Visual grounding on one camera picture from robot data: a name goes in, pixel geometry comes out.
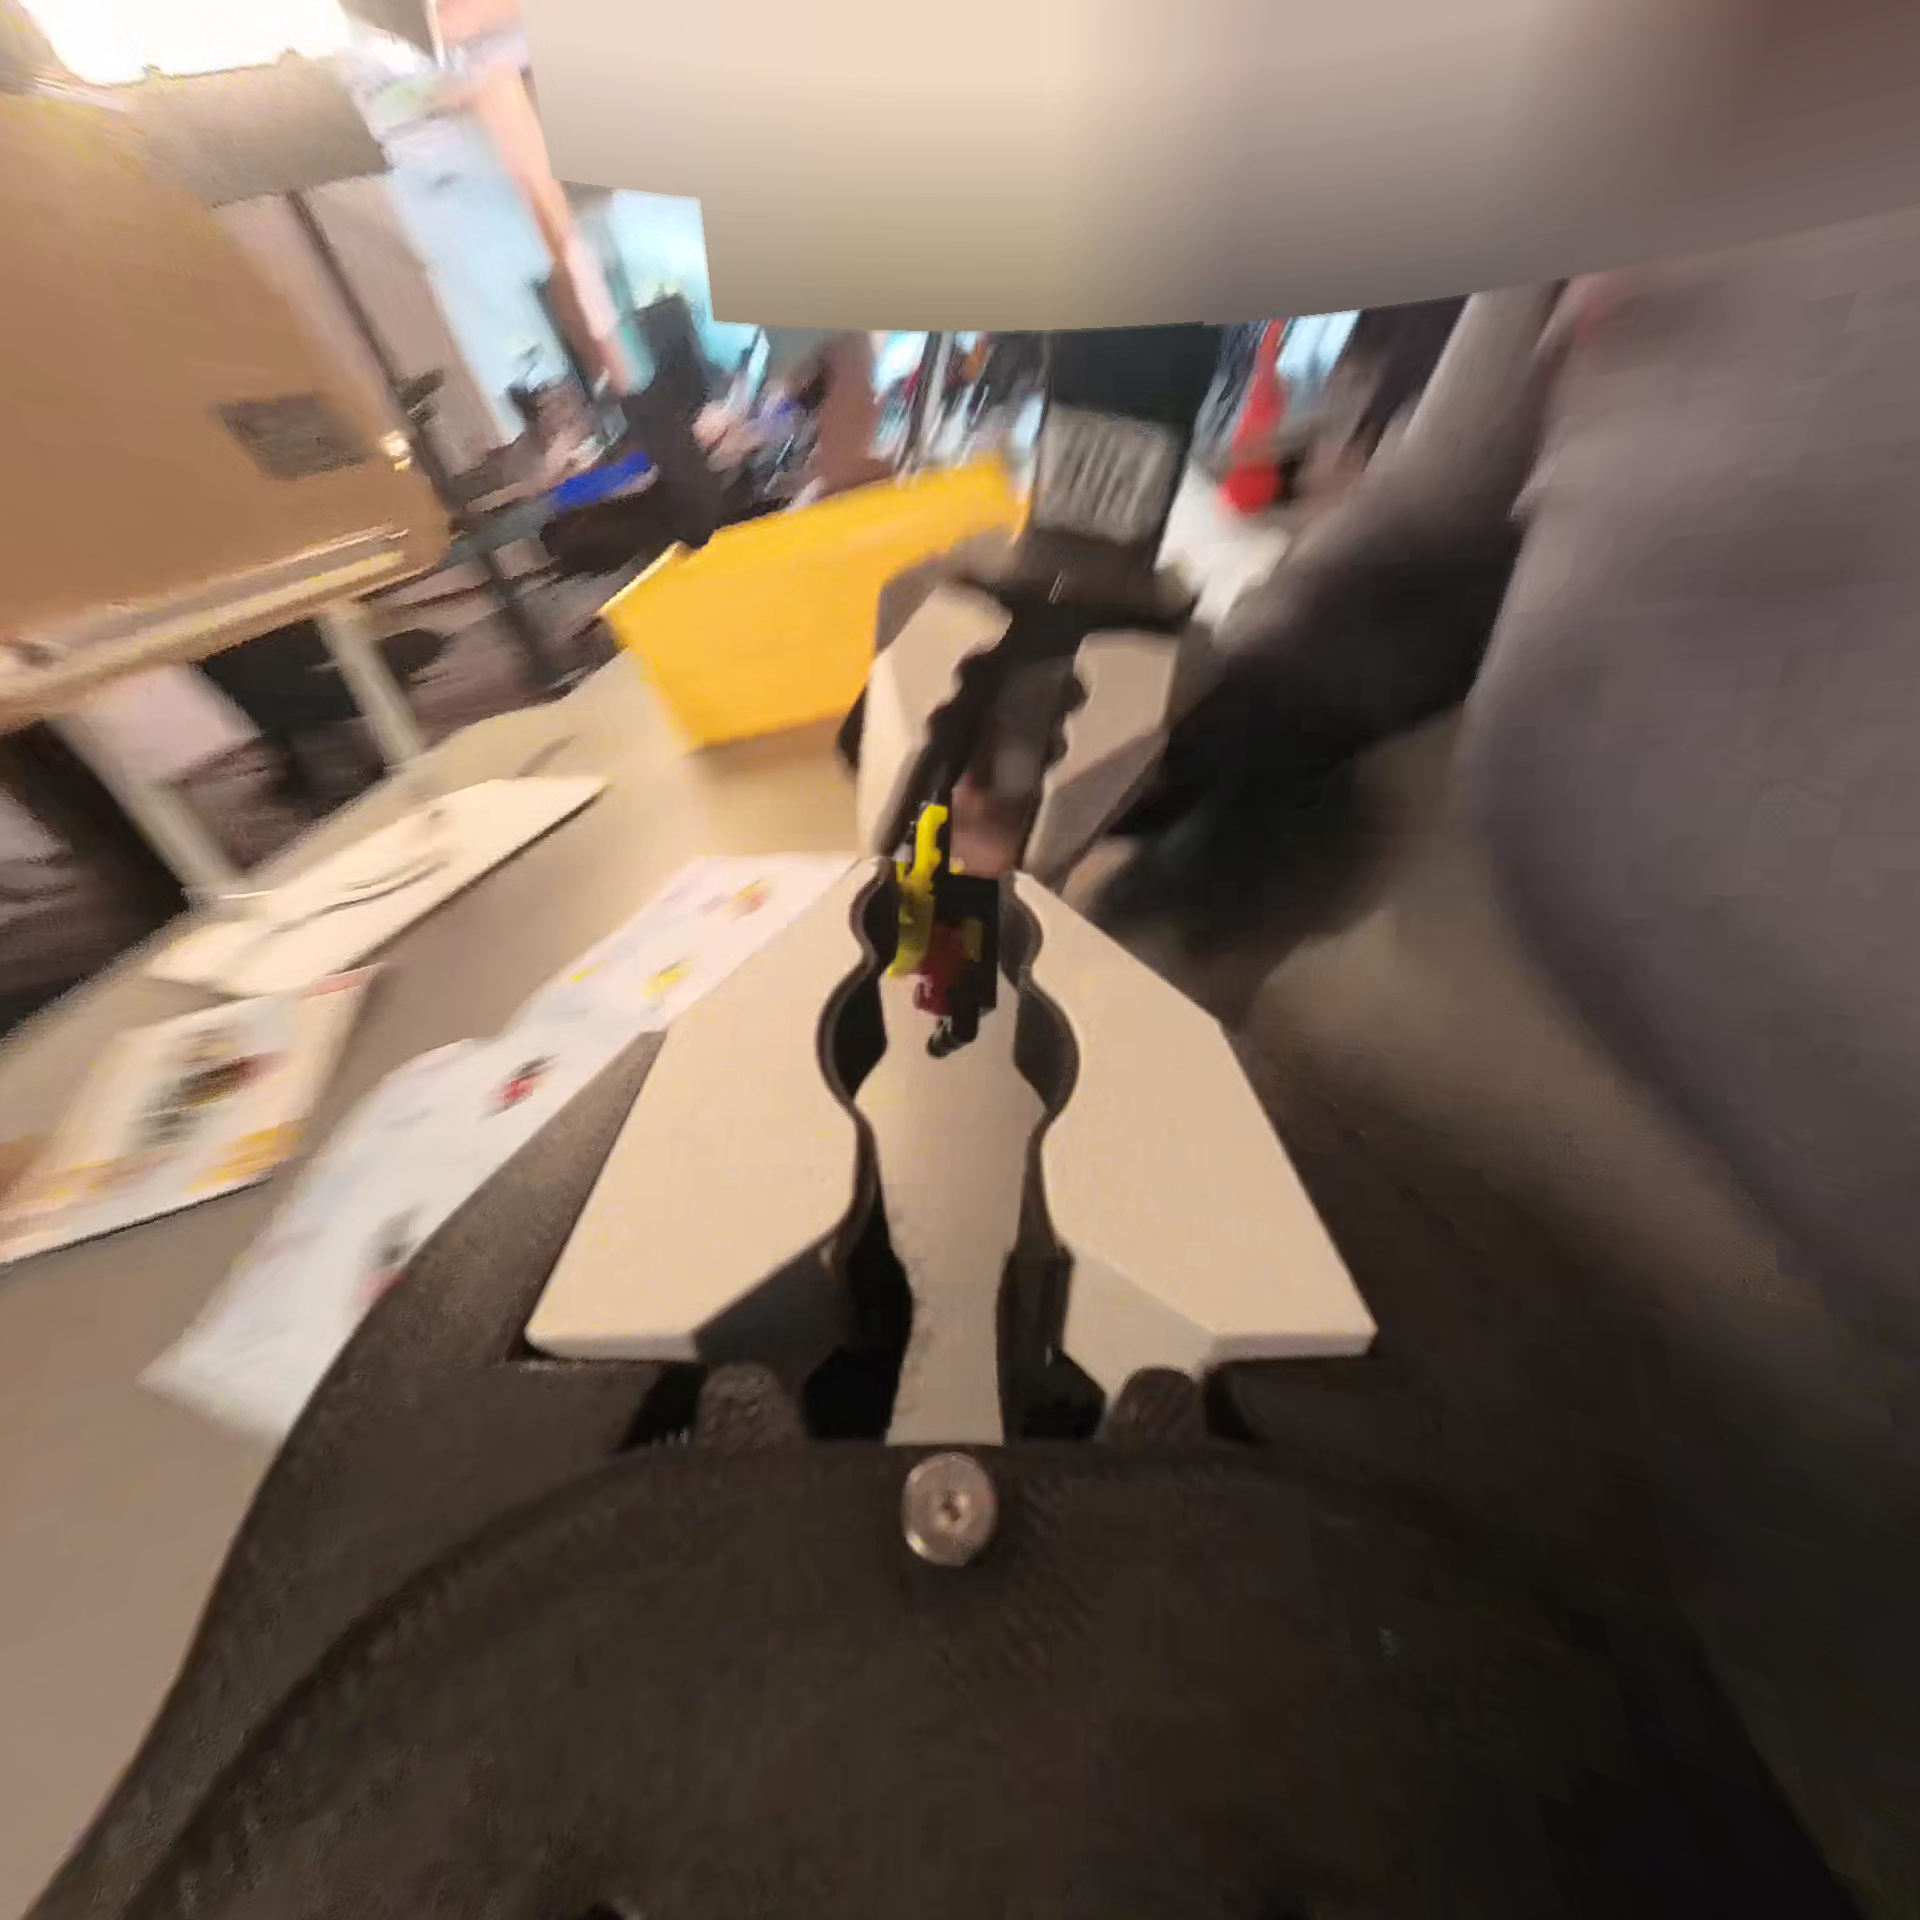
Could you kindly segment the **brown cardboard box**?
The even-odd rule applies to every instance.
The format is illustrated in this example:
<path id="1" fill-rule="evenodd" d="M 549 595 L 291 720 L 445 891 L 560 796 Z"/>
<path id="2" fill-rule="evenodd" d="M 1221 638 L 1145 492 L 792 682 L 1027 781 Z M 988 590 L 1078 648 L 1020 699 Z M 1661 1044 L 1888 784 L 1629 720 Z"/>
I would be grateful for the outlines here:
<path id="1" fill-rule="evenodd" d="M 313 578 L 447 519 L 335 357 L 117 112 L 3 107 L 4 639 Z"/>

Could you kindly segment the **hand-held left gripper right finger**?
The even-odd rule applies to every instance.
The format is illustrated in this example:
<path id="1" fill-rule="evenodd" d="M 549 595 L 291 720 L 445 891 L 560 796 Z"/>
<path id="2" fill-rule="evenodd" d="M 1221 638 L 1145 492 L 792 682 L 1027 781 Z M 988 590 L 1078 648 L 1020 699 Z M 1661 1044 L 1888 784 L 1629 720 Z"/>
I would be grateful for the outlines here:
<path id="1" fill-rule="evenodd" d="M 1036 880 L 1023 988 L 1062 1020 L 1039 1197 L 1085 1373 L 1343 1359 L 1375 1340 L 1353 1275 L 1217 1020 Z"/>

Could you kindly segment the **black red yellow lego model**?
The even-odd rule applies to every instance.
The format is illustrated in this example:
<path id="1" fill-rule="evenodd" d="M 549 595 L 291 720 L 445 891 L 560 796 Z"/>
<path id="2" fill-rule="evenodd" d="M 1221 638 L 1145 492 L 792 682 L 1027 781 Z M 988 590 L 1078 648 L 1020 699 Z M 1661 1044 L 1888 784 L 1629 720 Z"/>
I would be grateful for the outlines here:
<path id="1" fill-rule="evenodd" d="M 951 1058 L 976 1043 L 1001 983 L 1001 885 L 966 870 L 951 850 L 951 811 L 919 806 L 893 861 L 896 951 L 889 976 L 915 983 L 932 1021 L 925 1054 Z"/>

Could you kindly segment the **white stand base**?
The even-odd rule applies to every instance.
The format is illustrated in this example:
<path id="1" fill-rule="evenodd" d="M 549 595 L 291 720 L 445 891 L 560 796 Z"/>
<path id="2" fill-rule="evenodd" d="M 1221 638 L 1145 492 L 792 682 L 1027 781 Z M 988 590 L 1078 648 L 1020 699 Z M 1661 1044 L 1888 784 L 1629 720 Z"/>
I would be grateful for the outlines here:
<path id="1" fill-rule="evenodd" d="M 605 794 L 598 775 L 516 775 L 456 786 L 269 885 L 149 963 L 172 988 L 247 998 L 359 968 Z"/>

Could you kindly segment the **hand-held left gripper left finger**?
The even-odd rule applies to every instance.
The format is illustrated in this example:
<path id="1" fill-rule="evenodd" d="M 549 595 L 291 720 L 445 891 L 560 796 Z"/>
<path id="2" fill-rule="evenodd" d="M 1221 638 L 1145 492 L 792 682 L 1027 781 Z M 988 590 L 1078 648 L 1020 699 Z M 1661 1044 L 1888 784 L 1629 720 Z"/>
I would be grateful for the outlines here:
<path id="1" fill-rule="evenodd" d="M 829 1055 L 872 983 L 845 866 L 665 1029 L 526 1322 L 560 1359 L 719 1359 L 833 1343 L 832 1260 L 863 1210 L 869 1142 Z"/>

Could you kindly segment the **clear acrylic stand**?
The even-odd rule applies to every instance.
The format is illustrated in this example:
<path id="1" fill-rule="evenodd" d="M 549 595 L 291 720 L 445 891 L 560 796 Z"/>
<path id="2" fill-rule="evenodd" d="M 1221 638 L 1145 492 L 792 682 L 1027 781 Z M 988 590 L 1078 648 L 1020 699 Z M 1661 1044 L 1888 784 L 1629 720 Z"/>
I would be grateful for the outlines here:
<path id="1" fill-rule="evenodd" d="M 85 707 L 100 688 L 161 664 L 191 664 L 340 602 L 414 580 L 447 542 L 377 527 L 134 602 L 4 629 L 3 731 Z"/>

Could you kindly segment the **lego instruction booklet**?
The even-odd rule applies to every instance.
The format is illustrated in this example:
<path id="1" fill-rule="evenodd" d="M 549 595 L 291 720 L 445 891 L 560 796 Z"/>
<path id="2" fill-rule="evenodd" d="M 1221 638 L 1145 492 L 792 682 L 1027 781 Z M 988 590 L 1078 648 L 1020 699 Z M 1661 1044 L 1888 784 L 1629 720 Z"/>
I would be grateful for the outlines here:
<path id="1" fill-rule="evenodd" d="M 408 1256 L 629 1044 L 683 1018 L 851 866 L 851 855 L 697 858 L 497 1034 L 387 1074 L 142 1388 L 278 1442 Z"/>

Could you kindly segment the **yellow plastic bin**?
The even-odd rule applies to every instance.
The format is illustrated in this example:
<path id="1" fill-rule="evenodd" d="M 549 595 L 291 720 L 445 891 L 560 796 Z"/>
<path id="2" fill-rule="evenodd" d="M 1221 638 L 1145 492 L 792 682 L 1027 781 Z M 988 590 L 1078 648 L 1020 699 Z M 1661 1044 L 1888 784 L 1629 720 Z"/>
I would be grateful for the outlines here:
<path id="1" fill-rule="evenodd" d="M 1021 519 L 1005 461 L 916 471 L 676 543 L 598 616 L 688 747 L 809 728 L 863 688 L 893 575 Z"/>

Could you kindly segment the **red background object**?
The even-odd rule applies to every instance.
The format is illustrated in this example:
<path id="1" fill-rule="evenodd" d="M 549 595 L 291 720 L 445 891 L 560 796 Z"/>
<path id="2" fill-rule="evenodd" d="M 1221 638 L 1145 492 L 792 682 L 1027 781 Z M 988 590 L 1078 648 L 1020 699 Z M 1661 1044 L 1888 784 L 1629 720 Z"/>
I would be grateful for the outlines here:
<path id="1" fill-rule="evenodd" d="M 1284 485 L 1287 380 L 1280 371 L 1289 319 L 1269 319 L 1247 357 L 1238 386 L 1215 492 L 1238 519 L 1264 516 L 1280 504 Z"/>

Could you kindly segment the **printed lego leaflet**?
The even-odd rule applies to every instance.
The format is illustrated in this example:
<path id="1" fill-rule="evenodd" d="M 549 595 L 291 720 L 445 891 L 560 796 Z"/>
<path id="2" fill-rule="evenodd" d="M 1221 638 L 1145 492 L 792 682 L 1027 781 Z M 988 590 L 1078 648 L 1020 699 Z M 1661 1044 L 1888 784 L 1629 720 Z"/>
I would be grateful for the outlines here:
<path id="1" fill-rule="evenodd" d="M 326 1091 L 380 964 L 117 1037 L 6 1190 L 3 1267 L 269 1180 Z"/>

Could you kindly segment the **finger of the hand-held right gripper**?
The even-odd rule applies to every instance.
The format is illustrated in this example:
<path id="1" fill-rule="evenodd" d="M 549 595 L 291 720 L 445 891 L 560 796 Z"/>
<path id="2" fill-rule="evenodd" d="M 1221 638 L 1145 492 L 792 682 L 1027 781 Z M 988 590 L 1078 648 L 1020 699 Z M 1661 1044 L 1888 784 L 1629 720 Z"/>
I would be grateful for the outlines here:
<path id="1" fill-rule="evenodd" d="M 1014 830 L 993 798 L 1001 646 L 1012 613 L 974 586 L 937 586 L 876 653 L 860 704 L 855 850 L 901 850 L 927 803 L 952 804 L 951 850 L 966 874 L 1008 874 Z"/>
<path id="2" fill-rule="evenodd" d="M 1060 888 L 1161 763 L 1183 644 L 1173 634 L 1092 634 L 1072 653 L 1046 735 L 1021 874 Z"/>

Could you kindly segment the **person's grey clothing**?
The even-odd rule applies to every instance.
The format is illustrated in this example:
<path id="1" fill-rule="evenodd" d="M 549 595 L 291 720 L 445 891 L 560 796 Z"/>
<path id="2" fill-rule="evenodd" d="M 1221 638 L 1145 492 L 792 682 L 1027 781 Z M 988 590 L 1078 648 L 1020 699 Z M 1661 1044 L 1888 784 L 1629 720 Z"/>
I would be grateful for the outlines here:
<path id="1" fill-rule="evenodd" d="M 1460 772 L 1527 949 L 1915 1354 L 1915 210 L 1606 279 Z"/>

